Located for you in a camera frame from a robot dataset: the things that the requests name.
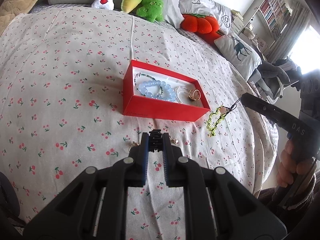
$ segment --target open red box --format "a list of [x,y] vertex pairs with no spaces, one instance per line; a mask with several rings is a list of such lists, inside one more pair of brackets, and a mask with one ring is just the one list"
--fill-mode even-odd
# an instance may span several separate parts
[[[134,95],[133,68],[153,71],[159,74],[192,83],[195,88],[198,89],[201,93],[200,100],[203,107],[179,104],[178,102],[168,102]],[[123,80],[123,115],[194,122],[208,111],[210,111],[209,104],[205,98],[199,82],[196,79],[162,67],[154,66],[137,60],[131,60],[130,65],[127,69],[127,73],[125,74]]]

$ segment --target bed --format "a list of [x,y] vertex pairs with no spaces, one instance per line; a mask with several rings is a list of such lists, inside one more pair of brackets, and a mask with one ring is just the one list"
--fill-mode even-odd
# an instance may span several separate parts
[[[225,167],[257,195],[275,161],[276,127],[241,104],[214,137],[205,121],[122,115],[122,80],[131,59],[189,75],[212,111],[254,91],[211,46],[117,11],[51,7],[18,15],[0,38],[0,171],[30,221],[87,166],[109,167],[142,132],[161,129],[184,156]],[[129,188],[126,239],[184,239],[183,190],[168,188],[161,153],[151,153],[147,182]]]

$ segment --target hand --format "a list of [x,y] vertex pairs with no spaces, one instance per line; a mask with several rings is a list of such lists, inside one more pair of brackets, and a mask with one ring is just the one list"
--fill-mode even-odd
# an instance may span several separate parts
[[[276,176],[277,183],[281,187],[287,187],[288,184],[293,183],[293,173],[297,173],[299,175],[307,174],[314,161],[313,159],[308,159],[296,164],[296,162],[291,158],[292,149],[293,143],[291,140],[288,140],[285,144],[284,150],[281,153],[281,162],[278,166],[278,173]],[[312,171],[309,173],[309,175],[306,177],[306,179],[300,186],[297,194],[300,194],[307,189],[307,187],[310,184],[310,181],[312,180],[316,168],[317,165],[315,164]]]

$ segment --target gray curtain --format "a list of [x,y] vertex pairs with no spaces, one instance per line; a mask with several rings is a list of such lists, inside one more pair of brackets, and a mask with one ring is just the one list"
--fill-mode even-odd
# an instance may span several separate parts
[[277,59],[287,57],[301,33],[308,26],[310,19],[310,10],[295,1],[294,9],[288,25],[284,29],[278,41],[272,46],[273,48],[267,56],[268,62],[273,63]]

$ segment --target dark sleeve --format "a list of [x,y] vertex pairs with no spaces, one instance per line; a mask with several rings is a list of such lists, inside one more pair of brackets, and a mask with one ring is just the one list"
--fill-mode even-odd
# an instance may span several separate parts
[[273,214],[275,214],[286,226],[288,233],[296,227],[303,218],[313,201],[313,188],[316,183],[316,176],[313,176],[309,187],[301,194],[294,197],[291,205],[285,211],[275,205],[272,195],[275,188],[268,188],[260,191],[258,200],[264,204]]

